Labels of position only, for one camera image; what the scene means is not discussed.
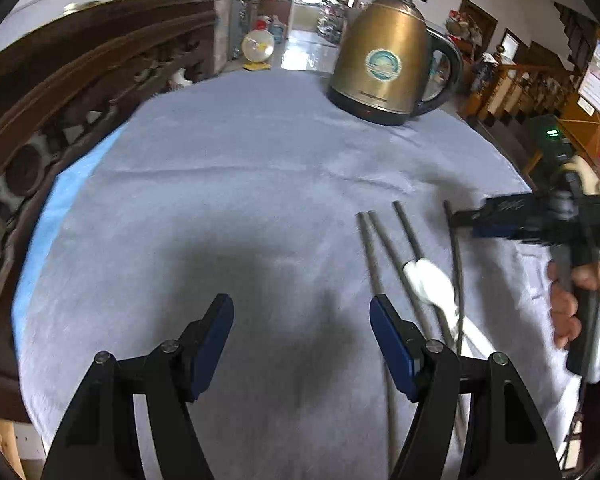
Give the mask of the person's right hand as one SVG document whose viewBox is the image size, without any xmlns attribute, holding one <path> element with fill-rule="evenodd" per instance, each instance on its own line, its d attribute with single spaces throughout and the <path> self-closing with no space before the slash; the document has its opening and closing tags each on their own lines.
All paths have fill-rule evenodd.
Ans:
<svg viewBox="0 0 600 480">
<path fill-rule="evenodd" d="M 567 164 L 580 177 L 586 195 L 600 195 L 600 178 L 591 166 L 576 155 Z M 557 266 L 551 261 L 547 266 L 550 284 L 550 320 L 553 325 L 554 345 L 557 349 L 565 349 L 580 334 L 581 323 L 576 319 L 578 304 L 573 294 L 566 292 L 558 283 Z M 600 263 L 597 269 L 590 264 L 580 266 L 572 271 L 574 284 L 587 290 L 600 292 Z"/>
</svg>

